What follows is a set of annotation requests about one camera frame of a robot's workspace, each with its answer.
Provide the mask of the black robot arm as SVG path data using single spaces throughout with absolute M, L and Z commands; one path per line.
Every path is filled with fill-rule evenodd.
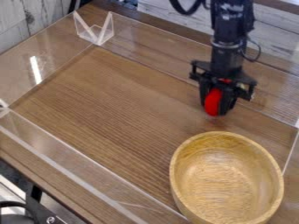
M 247 56 L 248 33 L 255 29 L 252 0 L 195 0 L 185 10 L 179 0 L 169 0 L 175 10 L 192 15 L 203 6 L 209 10 L 211 60 L 191 62 L 189 78 L 199 83 L 200 105 L 209 116 L 224 116 L 235 107 L 237 99 L 249 101 L 257 81 L 243 71 L 243 61 L 255 62 Z

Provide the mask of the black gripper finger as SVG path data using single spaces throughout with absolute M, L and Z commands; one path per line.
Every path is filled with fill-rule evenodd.
M 200 79 L 200 105 L 204 105 L 209 90 L 211 90 L 211 81 L 205 78 L 201 78 Z
M 219 100 L 219 115 L 224 116 L 235 107 L 237 101 L 236 91 L 232 87 L 224 87 Z

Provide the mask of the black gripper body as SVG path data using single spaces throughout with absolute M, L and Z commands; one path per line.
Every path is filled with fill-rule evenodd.
M 216 73 L 211 69 L 211 63 L 207 61 L 193 60 L 191 62 L 191 72 L 189 78 L 199 82 L 201 78 L 209 80 L 211 87 L 223 89 L 231 87 L 236 91 L 237 98 L 241 98 L 247 101 L 252 100 L 255 87 L 257 85 L 257 81 L 249 77 L 243 70 L 236 72 L 228 72 L 227 75 Z

